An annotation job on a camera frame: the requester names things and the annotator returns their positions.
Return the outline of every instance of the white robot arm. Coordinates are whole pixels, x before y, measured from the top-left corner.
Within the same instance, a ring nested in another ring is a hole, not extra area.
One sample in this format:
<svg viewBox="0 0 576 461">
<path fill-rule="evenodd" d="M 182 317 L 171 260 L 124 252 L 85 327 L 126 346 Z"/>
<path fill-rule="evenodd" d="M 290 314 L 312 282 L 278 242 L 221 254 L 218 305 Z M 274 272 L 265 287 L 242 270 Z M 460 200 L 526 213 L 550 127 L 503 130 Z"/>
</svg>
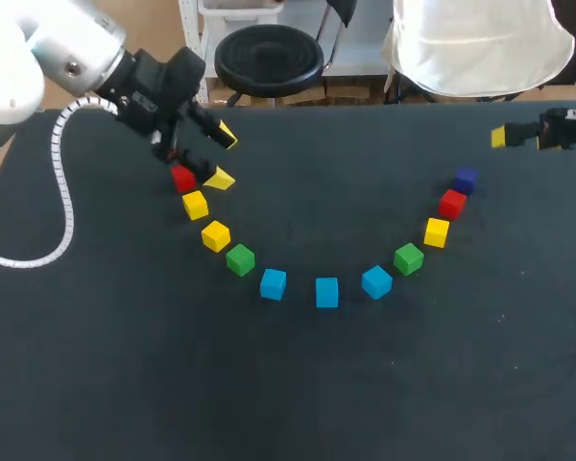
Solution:
<svg viewBox="0 0 576 461">
<path fill-rule="evenodd" d="M 83 96 L 117 67 L 125 38 L 86 2 L 0 0 L 0 148 L 41 104 L 43 74 Z"/>
<path fill-rule="evenodd" d="M 149 139 L 156 157 L 188 167 L 199 183 L 217 174 L 209 160 L 179 146 L 186 117 L 226 149 L 237 143 L 226 124 L 196 102 L 204 61 L 182 47 L 168 62 L 124 49 L 126 34 L 85 0 L 0 0 L 0 149 L 41 104 L 44 77 L 79 97 L 58 116 L 51 140 L 52 164 L 65 215 L 64 236 L 49 255 L 0 265 L 31 269 L 58 259 L 68 248 L 75 215 L 61 167 L 62 130 L 81 107 L 99 106 Z M 98 97 L 87 96 L 93 91 Z"/>
</svg>

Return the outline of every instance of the green cube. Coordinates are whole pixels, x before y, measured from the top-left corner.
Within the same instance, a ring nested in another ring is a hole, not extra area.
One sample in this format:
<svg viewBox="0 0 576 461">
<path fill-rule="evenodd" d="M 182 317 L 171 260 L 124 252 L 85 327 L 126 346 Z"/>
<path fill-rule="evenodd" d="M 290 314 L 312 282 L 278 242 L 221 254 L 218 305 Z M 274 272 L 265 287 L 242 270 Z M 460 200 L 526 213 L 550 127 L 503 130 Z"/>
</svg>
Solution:
<svg viewBox="0 0 576 461">
<path fill-rule="evenodd" d="M 227 253 L 227 266 L 237 276 L 245 276 L 256 265 L 253 253 L 242 244 Z"/>
<path fill-rule="evenodd" d="M 422 267 L 423 261 L 424 254 L 411 243 L 395 252 L 395 267 L 404 276 L 409 276 L 418 271 Z"/>
</svg>

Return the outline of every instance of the cube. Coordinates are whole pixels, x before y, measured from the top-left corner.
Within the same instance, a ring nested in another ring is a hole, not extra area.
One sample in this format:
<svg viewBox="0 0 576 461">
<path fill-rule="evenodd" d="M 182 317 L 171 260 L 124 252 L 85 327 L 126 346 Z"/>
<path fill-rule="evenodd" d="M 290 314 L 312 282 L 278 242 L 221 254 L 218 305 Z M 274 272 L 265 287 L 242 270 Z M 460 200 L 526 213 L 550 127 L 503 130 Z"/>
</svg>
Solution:
<svg viewBox="0 0 576 461">
<path fill-rule="evenodd" d="M 200 190 L 184 195 L 183 206 L 192 221 L 204 218 L 209 214 L 207 200 L 204 199 L 203 193 Z"/>
<path fill-rule="evenodd" d="M 394 265 L 404 276 L 418 271 L 423 261 L 424 254 L 412 243 L 408 243 L 395 252 Z"/>
<path fill-rule="evenodd" d="M 424 244 L 432 247 L 445 247 L 445 238 L 448 236 L 450 223 L 442 219 L 429 219 L 424 235 Z"/>
<path fill-rule="evenodd" d="M 337 279 L 316 279 L 316 307 L 319 309 L 339 307 L 339 281 Z"/>
<path fill-rule="evenodd" d="M 468 196 L 455 190 L 448 190 L 440 200 L 439 213 L 445 219 L 453 221 L 463 212 Z"/>
<path fill-rule="evenodd" d="M 281 301 L 286 289 L 286 273 L 275 269 L 265 270 L 260 281 L 260 296 L 268 300 Z"/>
<path fill-rule="evenodd" d="M 454 178 L 452 188 L 460 194 L 469 196 L 473 193 L 477 176 L 478 172 L 476 170 L 462 168 Z"/>
<path fill-rule="evenodd" d="M 365 274 L 361 281 L 363 290 L 375 300 L 379 300 L 393 287 L 393 278 L 380 266 L 375 266 Z"/>
<path fill-rule="evenodd" d="M 241 243 L 227 253 L 227 266 L 239 277 L 245 276 L 255 265 L 253 252 Z"/>
<path fill-rule="evenodd" d="M 191 190 L 196 189 L 196 178 L 194 173 L 188 170 L 185 166 L 177 165 L 171 167 L 171 175 L 178 194 L 185 194 Z"/>
<path fill-rule="evenodd" d="M 230 230 L 218 221 L 213 221 L 203 229 L 203 243 L 210 250 L 219 253 L 230 243 Z"/>
</svg>

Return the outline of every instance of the stool seat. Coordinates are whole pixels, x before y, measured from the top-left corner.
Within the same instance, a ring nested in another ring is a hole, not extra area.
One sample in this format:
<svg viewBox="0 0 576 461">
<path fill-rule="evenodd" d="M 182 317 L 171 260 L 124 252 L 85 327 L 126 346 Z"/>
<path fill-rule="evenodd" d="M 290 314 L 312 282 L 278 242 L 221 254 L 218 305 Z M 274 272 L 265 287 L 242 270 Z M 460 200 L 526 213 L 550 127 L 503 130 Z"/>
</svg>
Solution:
<svg viewBox="0 0 576 461">
<path fill-rule="evenodd" d="M 299 29 L 276 24 L 246 27 L 215 52 L 218 78 L 238 93 L 280 98 L 305 91 L 323 75 L 324 52 Z"/>
</svg>

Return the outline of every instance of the yellow cube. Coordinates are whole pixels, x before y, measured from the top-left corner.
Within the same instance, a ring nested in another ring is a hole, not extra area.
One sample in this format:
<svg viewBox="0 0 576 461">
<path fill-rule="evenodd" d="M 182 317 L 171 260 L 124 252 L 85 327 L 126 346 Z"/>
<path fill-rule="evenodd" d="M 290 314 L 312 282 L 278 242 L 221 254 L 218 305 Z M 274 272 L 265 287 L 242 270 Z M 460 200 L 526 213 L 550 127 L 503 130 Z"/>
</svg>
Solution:
<svg viewBox="0 0 576 461">
<path fill-rule="evenodd" d="M 184 195 L 183 206 L 185 206 L 185 212 L 188 213 L 188 216 L 192 221 L 204 218 L 209 214 L 207 200 L 204 199 L 200 190 Z"/>
<path fill-rule="evenodd" d="M 445 238 L 448 236 L 450 223 L 441 219 L 429 219 L 424 235 L 424 244 L 432 247 L 445 247 Z"/>
<path fill-rule="evenodd" d="M 230 230 L 217 221 L 203 229 L 203 243 L 215 253 L 219 253 L 230 243 Z"/>
</svg>

